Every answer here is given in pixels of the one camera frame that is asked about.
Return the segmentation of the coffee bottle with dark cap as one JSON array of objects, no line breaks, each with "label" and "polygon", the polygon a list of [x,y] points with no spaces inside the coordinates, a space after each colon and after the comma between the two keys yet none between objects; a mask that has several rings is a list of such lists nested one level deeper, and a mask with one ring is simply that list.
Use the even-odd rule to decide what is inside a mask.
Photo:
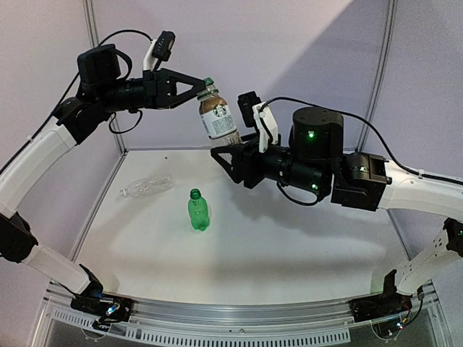
[{"label": "coffee bottle with dark cap", "polygon": [[197,94],[199,114],[212,148],[242,142],[229,104],[219,95],[215,84]]}]

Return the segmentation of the green plastic bottle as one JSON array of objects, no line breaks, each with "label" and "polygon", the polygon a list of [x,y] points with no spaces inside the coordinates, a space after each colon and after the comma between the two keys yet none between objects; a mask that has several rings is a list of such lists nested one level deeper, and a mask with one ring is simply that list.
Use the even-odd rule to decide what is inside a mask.
[{"label": "green plastic bottle", "polygon": [[187,208],[192,227],[196,231],[205,231],[210,225],[210,217],[208,204],[199,189],[194,188],[190,191]]}]

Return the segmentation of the clear plastic bottle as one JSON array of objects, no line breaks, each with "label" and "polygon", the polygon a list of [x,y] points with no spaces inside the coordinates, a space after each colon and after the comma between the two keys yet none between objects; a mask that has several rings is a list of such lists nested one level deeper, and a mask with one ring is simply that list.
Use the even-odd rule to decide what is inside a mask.
[{"label": "clear plastic bottle", "polygon": [[119,191],[121,198],[147,197],[166,192],[174,187],[170,173],[160,174],[131,182]]}]

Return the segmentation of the dark green coffee bottle cap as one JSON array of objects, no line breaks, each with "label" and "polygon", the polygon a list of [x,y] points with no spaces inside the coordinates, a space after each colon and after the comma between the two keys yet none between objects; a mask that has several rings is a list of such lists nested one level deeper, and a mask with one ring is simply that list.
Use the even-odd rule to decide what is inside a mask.
[{"label": "dark green coffee bottle cap", "polygon": [[206,77],[203,81],[206,87],[214,84],[214,80],[211,77]]}]

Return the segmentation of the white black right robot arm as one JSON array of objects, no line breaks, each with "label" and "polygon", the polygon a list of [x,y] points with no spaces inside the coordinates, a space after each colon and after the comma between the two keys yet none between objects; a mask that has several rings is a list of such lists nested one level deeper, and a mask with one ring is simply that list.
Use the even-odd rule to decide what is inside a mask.
[{"label": "white black right robot arm", "polygon": [[317,202],[329,197],[354,209],[408,209],[445,218],[429,247],[385,276],[379,294],[350,302],[356,315],[372,318],[409,309],[425,282],[462,258],[461,181],[414,172],[379,155],[344,153],[344,120],[338,112],[296,110],[287,146],[281,145],[275,127],[265,125],[271,117],[267,107],[256,106],[256,134],[241,144],[212,149],[211,156],[234,182],[252,189],[271,179],[280,190],[302,189]]}]

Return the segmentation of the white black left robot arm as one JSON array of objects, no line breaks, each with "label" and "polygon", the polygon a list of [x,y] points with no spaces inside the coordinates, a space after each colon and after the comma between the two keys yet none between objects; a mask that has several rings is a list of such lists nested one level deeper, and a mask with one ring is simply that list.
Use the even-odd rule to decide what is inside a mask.
[{"label": "white black left robot arm", "polygon": [[205,89],[202,79],[160,68],[170,54],[171,44],[160,46],[153,41],[143,60],[143,75],[135,79],[121,75],[119,60],[129,67],[132,61],[113,44],[80,54],[76,96],[57,106],[44,129],[1,172],[1,256],[60,283],[93,314],[102,313],[108,306],[99,280],[86,267],[40,244],[18,207],[55,162],[113,113],[176,108]]}]

